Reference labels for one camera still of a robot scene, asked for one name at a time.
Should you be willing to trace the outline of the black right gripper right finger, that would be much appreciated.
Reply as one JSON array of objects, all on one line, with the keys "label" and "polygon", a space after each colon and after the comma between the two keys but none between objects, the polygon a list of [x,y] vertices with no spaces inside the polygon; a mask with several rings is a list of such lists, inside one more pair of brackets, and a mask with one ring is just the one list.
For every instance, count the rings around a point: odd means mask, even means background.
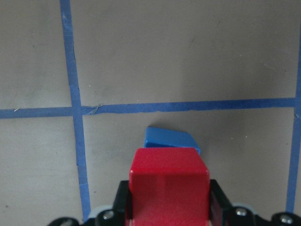
[{"label": "black right gripper right finger", "polygon": [[232,204],[215,179],[210,180],[209,220],[212,226],[225,226]]}]

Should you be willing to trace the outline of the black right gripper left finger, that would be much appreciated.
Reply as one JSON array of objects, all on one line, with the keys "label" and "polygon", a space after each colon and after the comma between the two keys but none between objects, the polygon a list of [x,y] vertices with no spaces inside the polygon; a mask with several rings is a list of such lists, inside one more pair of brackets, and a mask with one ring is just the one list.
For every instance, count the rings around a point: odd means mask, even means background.
[{"label": "black right gripper left finger", "polygon": [[119,183],[112,210],[118,226],[130,225],[130,190],[129,181]]}]

